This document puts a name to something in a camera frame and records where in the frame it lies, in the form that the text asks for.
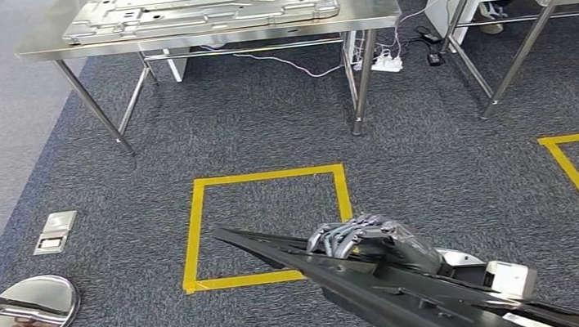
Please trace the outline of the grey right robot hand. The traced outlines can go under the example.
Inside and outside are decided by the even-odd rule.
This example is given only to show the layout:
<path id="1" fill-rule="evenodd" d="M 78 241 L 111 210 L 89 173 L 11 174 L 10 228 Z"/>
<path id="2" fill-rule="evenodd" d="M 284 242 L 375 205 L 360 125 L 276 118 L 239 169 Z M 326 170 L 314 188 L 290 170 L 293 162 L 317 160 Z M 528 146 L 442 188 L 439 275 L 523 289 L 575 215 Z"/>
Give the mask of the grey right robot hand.
<path id="1" fill-rule="evenodd" d="M 346 222 L 318 226 L 307 240 L 307 253 L 347 259 L 352 253 L 436 274 L 444 259 L 430 243 L 408 226 L 379 214 L 362 214 Z"/>

